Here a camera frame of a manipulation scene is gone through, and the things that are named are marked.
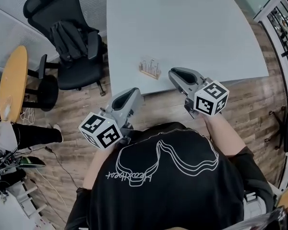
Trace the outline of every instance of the black office chair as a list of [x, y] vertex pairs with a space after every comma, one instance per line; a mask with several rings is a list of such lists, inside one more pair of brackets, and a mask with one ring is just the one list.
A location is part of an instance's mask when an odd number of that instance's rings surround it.
[[30, 25], [39, 30], [48, 40], [58, 45], [52, 37], [52, 28], [56, 23], [68, 22], [77, 28], [83, 37], [87, 49], [87, 55], [72, 59], [67, 62], [60, 55], [60, 63], [47, 63], [47, 55], [41, 59], [39, 75], [45, 73], [45, 69], [58, 69], [58, 85], [61, 90], [81, 89], [92, 83], [97, 83], [100, 94], [103, 91], [100, 79], [103, 77], [103, 54], [107, 52], [107, 45], [98, 35], [98, 30], [89, 27], [83, 17], [79, 0], [27, 0], [24, 4], [24, 16]]
[[284, 115], [282, 120], [275, 114], [275, 112], [270, 111], [269, 115], [274, 115], [277, 122], [279, 123], [279, 130], [273, 134], [270, 138], [266, 138], [264, 141], [269, 142], [271, 139], [275, 138], [276, 136], [280, 135], [279, 145], [275, 146], [275, 149], [279, 149], [282, 145], [282, 141], [284, 140], [284, 152], [288, 152], [288, 114], [286, 115], [286, 109], [283, 106], [282, 111], [284, 111]]

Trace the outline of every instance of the round wooden table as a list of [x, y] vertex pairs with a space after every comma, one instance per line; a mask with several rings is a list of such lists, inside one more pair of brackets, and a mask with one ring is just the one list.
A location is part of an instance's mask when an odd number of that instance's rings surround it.
[[16, 122], [24, 101], [27, 84], [28, 55], [24, 46], [18, 46], [10, 55], [0, 81], [0, 115], [4, 120], [6, 107], [11, 110], [6, 121]]

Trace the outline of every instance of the white sneaker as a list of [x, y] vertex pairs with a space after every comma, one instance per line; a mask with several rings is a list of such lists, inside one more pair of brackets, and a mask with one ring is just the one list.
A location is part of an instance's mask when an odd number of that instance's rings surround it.
[[57, 130], [61, 133], [61, 136], [62, 136], [62, 141], [61, 141], [61, 143], [62, 143], [62, 142], [64, 141], [64, 138], [63, 138], [63, 135], [62, 135], [62, 131], [61, 131], [60, 126], [57, 125], [57, 124], [55, 124], [55, 125], [53, 126], [53, 128], [57, 129]]

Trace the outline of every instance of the white table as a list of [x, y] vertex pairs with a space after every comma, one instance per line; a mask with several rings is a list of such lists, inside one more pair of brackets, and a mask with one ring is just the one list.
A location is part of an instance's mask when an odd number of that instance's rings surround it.
[[[268, 76], [255, 35], [234, 0], [107, 0], [112, 94], [174, 89], [172, 67], [218, 81]], [[159, 80], [141, 73], [142, 57], [160, 60]]]

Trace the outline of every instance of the white line graphic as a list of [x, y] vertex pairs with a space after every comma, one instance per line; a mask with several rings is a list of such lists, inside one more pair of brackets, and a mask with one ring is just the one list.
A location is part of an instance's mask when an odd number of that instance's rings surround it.
[[[195, 130], [180, 130], [180, 131], [196, 132]], [[114, 178], [114, 179], [120, 178], [122, 181], [125, 181], [127, 179], [129, 181], [129, 186], [132, 186], [132, 187], [141, 186], [141, 185], [143, 185], [143, 183], [146, 180], [150, 182], [153, 174], [157, 171], [157, 169], [159, 167], [161, 150], [166, 152], [166, 153], [169, 153], [170, 156], [172, 157], [176, 167], [182, 173], [184, 173], [188, 176], [197, 176], [205, 170], [213, 171], [216, 169], [216, 167], [218, 165], [219, 154], [215, 151], [210, 140], [208, 140], [207, 138], [206, 138], [206, 140], [208, 141], [208, 143], [210, 145], [210, 149], [212, 151], [212, 154], [215, 157], [215, 159], [212, 161], [205, 160], [205, 161], [200, 162], [197, 165], [187, 164], [180, 159], [180, 157], [177, 155], [175, 149], [171, 145], [166, 144], [163, 140], [159, 140], [156, 144], [156, 162], [151, 167], [147, 168], [147, 170], [145, 170], [145, 172], [137, 172], [137, 173], [133, 172], [129, 168], [124, 167], [121, 164], [120, 156], [121, 156], [122, 152], [124, 151], [124, 149], [127, 148], [128, 146], [124, 147], [122, 150], [120, 150], [119, 155], [118, 155], [117, 160], [116, 160], [116, 172], [113, 172], [113, 173], [108, 172], [108, 175], [106, 175], [106, 177], [108, 179], [110, 177]]]

